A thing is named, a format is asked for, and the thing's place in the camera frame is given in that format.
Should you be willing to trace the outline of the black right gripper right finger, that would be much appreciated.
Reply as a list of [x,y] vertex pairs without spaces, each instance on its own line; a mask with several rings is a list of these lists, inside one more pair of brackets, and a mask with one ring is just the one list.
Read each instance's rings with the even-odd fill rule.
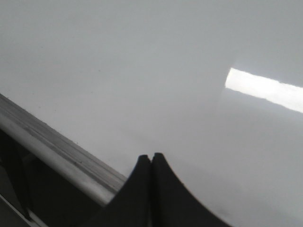
[[151,162],[150,203],[154,227],[229,226],[191,194],[162,153],[155,153]]

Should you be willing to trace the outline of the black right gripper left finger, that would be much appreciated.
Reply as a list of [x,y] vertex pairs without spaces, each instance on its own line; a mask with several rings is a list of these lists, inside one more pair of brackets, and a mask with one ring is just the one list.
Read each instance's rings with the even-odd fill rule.
[[149,218],[151,161],[140,155],[129,178],[104,209],[84,227],[146,227]]

